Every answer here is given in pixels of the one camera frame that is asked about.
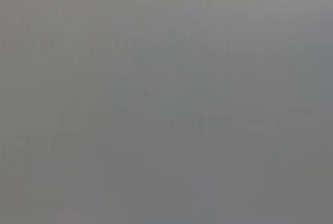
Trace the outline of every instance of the blurry surface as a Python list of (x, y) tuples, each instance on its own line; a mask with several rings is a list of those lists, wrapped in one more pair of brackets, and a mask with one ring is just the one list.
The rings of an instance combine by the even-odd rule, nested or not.
[(0, 0), (1, 221), (331, 223), (331, 2)]

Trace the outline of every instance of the gray background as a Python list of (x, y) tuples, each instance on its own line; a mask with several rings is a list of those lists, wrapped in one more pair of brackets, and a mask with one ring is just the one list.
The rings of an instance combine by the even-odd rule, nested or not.
[(0, 221), (331, 223), (331, 2), (0, 0)]

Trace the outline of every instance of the gray surface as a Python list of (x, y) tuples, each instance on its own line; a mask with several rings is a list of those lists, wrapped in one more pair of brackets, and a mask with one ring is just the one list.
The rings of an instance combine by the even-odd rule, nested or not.
[(0, 0), (0, 222), (332, 223), (331, 2)]

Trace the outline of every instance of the gray wall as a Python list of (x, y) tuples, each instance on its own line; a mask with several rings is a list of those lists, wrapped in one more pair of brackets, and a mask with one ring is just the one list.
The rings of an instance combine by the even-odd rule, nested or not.
[(331, 2), (0, 0), (1, 221), (332, 218)]

